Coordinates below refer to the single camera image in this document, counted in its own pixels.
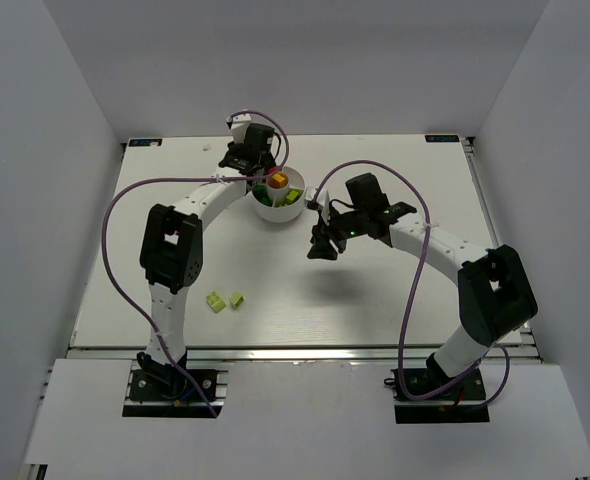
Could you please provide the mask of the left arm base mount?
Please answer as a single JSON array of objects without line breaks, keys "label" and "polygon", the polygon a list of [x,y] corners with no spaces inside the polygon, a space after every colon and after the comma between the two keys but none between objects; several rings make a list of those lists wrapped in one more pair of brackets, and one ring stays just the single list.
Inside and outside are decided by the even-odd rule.
[{"label": "left arm base mount", "polygon": [[228,371],[218,368],[189,368],[209,405],[192,382],[180,375],[173,386],[133,366],[122,407],[124,418],[208,419],[221,412],[227,395]]}]

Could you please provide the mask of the orange lego brick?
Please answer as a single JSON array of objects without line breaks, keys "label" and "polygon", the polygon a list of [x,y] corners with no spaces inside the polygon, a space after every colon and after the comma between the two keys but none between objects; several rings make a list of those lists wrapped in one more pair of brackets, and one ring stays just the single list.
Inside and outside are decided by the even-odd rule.
[{"label": "orange lego brick", "polygon": [[270,189],[274,189],[274,190],[281,190],[281,189],[287,188],[288,184],[289,184],[289,178],[283,172],[274,173],[266,180],[266,185]]}]

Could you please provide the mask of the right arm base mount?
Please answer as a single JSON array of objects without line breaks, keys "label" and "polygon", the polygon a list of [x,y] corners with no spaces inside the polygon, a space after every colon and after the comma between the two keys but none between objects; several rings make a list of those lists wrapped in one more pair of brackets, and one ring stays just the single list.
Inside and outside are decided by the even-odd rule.
[{"label": "right arm base mount", "polygon": [[481,373],[476,370],[454,387],[430,399],[409,399],[399,384],[399,372],[392,369],[383,380],[393,394],[395,422],[399,425],[489,423],[486,390]]}]

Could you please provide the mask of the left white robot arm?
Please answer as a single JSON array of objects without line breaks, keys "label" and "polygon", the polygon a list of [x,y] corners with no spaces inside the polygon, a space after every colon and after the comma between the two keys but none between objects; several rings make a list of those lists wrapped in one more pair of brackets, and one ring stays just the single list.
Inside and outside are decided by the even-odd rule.
[{"label": "left white robot arm", "polygon": [[158,330],[146,350],[137,355],[141,369],[159,373],[175,363],[184,365],[185,309],[189,288],[203,266],[203,233],[230,204],[243,198],[276,166],[271,147],[274,128],[249,116],[234,119],[233,140],[211,182],[201,183],[187,197],[169,206],[157,204],[148,215],[140,265],[151,294],[151,318]]}]

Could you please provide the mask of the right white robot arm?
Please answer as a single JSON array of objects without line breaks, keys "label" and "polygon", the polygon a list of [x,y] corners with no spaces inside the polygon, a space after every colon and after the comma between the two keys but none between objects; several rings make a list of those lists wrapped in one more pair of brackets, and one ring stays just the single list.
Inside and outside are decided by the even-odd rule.
[{"label": "right white robot arm", "polygon": [[437,391],[467,375],[499,340],[537,314],[514,248],[478,246],[429,223],[407,203],[390,203],[371,173],[348,180],[346,188],[351,202],[344,212],[333,207],[327,190],[306,189],[306,207],[318,214],[307,256],[334,261],[348,241],[367,236],[416,257],[420,267],[430,266],[455,285],[460,325],[426,361]]}]

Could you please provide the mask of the green long lego brick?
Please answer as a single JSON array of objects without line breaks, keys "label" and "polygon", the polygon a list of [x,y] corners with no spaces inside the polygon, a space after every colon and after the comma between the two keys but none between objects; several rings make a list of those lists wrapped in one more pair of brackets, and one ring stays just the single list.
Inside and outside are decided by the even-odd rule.
[{"label": "green long lego brick", "polygon": [[267,207],[271,207],[273,205],[273,202],[268,195],[268,191],[265,185],[255,185],[252,189],[252,194],[255,200],[260,204]]}]

